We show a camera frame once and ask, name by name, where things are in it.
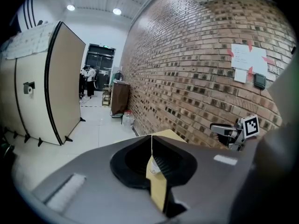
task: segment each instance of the beige folding partition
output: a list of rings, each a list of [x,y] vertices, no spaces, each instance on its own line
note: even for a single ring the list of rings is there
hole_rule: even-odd
[[[85,43],[63,22],[49,34],[47,51],[1,65],[0,76],[9,77],[2,84],[0,115],[3,126],[13,132],[62,145],[80,121],[79,74]]]

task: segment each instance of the ceiling light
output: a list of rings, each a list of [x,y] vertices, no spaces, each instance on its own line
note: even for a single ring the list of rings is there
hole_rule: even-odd
[[[74,11],[75,10],[75,6],[74,5],[67,5],[66,7],[68,10],[70,11]]]
[[[120,15],[120,14],[121,14],[121,10],[118,9],[118,8],[115,8],[115,9],[113,9],[113,13],[114,13],[115,15]]]

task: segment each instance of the black pants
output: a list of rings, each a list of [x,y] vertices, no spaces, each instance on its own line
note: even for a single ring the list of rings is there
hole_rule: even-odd
[[[80,94],[84,94],[84,90],[85,90],[85,77],[80,75],[80,79],[79,79],[79,93]]]
[[[87,95],[88,96],[94,95],[93,89],[94,89],[93,81],[87,82]]]

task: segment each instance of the toilet paper holder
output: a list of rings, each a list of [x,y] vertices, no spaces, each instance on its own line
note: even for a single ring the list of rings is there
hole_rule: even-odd
[[[24,94],[29,94],[29,92],[31,91],[31,89],[35,89],[36,85],[34,82],[25,82],[24,84]]]

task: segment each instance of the black and white square marker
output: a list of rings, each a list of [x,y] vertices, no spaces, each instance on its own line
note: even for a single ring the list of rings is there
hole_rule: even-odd
[[[260,133],[260,126],[256,114],[242,118],[242,124],[244,129],[244,138],[249,138]]]

